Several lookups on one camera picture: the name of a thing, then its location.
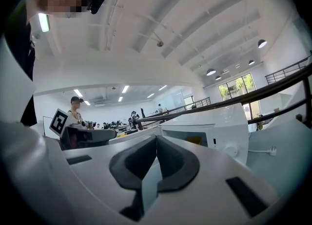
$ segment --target white wall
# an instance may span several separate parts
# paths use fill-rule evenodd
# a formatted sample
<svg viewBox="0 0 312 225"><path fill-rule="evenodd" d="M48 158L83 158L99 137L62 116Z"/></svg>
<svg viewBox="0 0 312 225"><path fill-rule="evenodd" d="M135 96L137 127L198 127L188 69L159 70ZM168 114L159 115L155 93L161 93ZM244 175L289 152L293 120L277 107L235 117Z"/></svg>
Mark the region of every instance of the white wall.
<svg viewBox="0 0 312 225"><path fill-rule="evenodd" d="M218 86L222 85L224 83L227 83L231 80L234 80L238 77L241 77L243 75L249 74L249 73L251 73L251 75L252 75L253 82L254 82L256 89L259 89L261 87L268 85L267 80L265 78L265 75L267 75L267 72L266 72L263 64L259 64L255 67L251 68L248 71L244 71L244 72L242 72L236 76L233 76L231 78L227 78L225 80L219 81L212 86L204 88L206 96L210 98L210 101L212 104L223 101Z"/></svg>
<svg viewBox="0 0 312 225"><path fill-rule="evenodd" d="M34 103L38 122L43 120L43 116L53 118L58 108L64 112L67 112L71 108L70 103L66 103L65 101L57 98L54 94L35 96Z"/></svg>
<svg viewBox="0 0 312 225"><path fill-rule="evenodd" d="M83 55L36 60L34 83L37 94L103 84L202 86L195 73L176 61L93 50Z"/></svg>
<svg viewBox="0 0 312 225"><path fill-rule="evenodd" d="M128 124L128 118L132 111L136 111L142 118L141 109L144 109L145 116L150 116L156 109L152 101L138 102L132 104L117 104L104 107L83 106L79 112L83 120L97 122L102 125L103 122L112 122L120 120Z"/></svg>
<svg viewBox="0 0 312 225"><path fill-rule="evenodd" d="M168 110L184 106L184 99L190 96L194 96L195 101L207 97L203 87L175 86L153 100L155 110L157 109L158 104L161 104L162 107L165 107Z"/></svg>
<svg viewBox="0 0 312 225"><path fill-rule="evenodd" d="M290 19L278 39L263 57L268 74L290 66L310 55L293 24L295 18L296 16Z"/></svg>

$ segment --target person in background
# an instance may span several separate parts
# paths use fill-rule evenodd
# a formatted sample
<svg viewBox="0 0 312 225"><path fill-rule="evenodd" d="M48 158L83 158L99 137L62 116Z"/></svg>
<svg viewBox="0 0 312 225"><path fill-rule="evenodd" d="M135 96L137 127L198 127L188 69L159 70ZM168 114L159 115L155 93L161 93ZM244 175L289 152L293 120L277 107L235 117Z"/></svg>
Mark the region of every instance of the person in background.
<svg viewBox="0 0 312 225"><path fill-rule="evenodd" d="M83 102L82 98L78 98L77 96L72 97L70 100L70 103L72 104L72 108L67 112L69 115L71 115L73 118L78 120L78 122L81 124L83 121L81 114L77 112L77 109L80 108L80 103Z"/></svg>
<svg viewBox="0 0 312 225"><path fill-rule="evenodd" d="M5 24L4 37L17 63L33 80L35 45L31 40L30 18L38 13L68 17L72 13L84 12L92 0L21 0L9 21ZM32 97L21 118L24 125L37 123L34 98Z"/></svg>
<svg viewBox="0 0 312 225"><path fill-rule="evenodd" d="M162 107L160 104L158 104L158 111L159 111L159 113L162 113Z"/></svg>
<svg viewBox="0 0 312 225"><path fill-rule="evenodd" d="M137 119L138 119L137 113L135 111L132 111L132 113L131 113L132 129L136 129L137 128L136 127L136 124L137 124L136 120Z"/></svg>
<svg viewBox="0 0 312 225"><path fill-rule="evenodd" d="M97 123L95 123L95 124L93 125L93 128L94 128L95 130L100 130L99 124L97 124Z"/></svg>
<svg viewBox="0 0 312 225"><path fill-rule="evenodd" d="M142 117L145 118L144 110L141 108Z"/></svg>

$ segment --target man with cap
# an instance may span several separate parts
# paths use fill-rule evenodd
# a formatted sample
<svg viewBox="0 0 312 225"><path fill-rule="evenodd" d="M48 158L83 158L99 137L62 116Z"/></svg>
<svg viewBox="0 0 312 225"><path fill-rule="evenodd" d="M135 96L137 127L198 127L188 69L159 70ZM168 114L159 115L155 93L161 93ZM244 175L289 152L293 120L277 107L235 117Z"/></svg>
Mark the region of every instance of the man with cap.
<svg viewBox="0 0 312 225"><path fill-rule="evenodd" d="M77 112L77 109L80 108L80 103L83 102L82 98L78 98L77 96L72 97L70 100L70 103L72 104L71 110L69 110L67 113L71 115L73 118L75 118L78 121L83 121L80 113Z"/></svg>

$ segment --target window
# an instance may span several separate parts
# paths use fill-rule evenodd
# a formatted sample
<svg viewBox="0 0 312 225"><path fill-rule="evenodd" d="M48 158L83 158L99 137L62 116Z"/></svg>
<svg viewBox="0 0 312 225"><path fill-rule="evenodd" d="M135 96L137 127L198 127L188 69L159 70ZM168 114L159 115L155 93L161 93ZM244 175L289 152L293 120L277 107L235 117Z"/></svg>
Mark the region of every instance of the window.
<svg viewBox="0 0 312 225"><path fill-rule="evenodd" d="M255 90L254 81L251 74L244 75L235 80L229 81L219 86L222 100L235 98ZM249 120L260 115L259 101L243 105L246 118Z"/></svg>
<svg viewBox="0 0 312 225"><path fill-rule="evenodd" d="M185 105L193 104L194 103L194 97L193 96L187 97L184 99L184 102L185 102ZM191 109L191 108L192 108L192 105L189 105L186 107L186 110Z"/></svg>

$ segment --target ceiling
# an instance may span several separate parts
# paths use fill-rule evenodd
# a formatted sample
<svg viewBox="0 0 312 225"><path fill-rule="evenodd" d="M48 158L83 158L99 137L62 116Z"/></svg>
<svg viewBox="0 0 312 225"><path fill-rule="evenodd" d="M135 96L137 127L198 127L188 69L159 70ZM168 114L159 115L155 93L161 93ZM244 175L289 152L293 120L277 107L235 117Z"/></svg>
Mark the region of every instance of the ceiling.
<svg viewBox="0 0 312 225"><path fill-rule="evenodd" d="M273 43L281 31L265 28L265 20L274 15L265 11L268 4L269 0L105 0L96 15L50 16L47 33L34 19L33 33L40 36L37 58L61 55L65 60L68 54L87 55L90 50L145 54L178 62L208 86L216 75L225 79L247 70L250 59L256 62L253 66L261 62L269 46L258 49L257 42L265 38ZM209 68L217 74L206 76ZM222 75L226 69L230 73Z"/></svg>
<svg viewBox="0 0 312 225"><path fill-rule="evenodd" d="M109 86L109 87L98 87L98 88L88 88L79 89L82 94L83 100L88 100L88 102L95 107L109 106L117 103L131 103L153 100L159 94L171 89L171 86L167 86L163 90L159 91L161 86L130 86L126 93L122 93L124 86ZM69 102L73 96L77 94L72 91L65 91L57 93L58 97ZM123 97L121 102L118 102L119 97Z"/></svg>

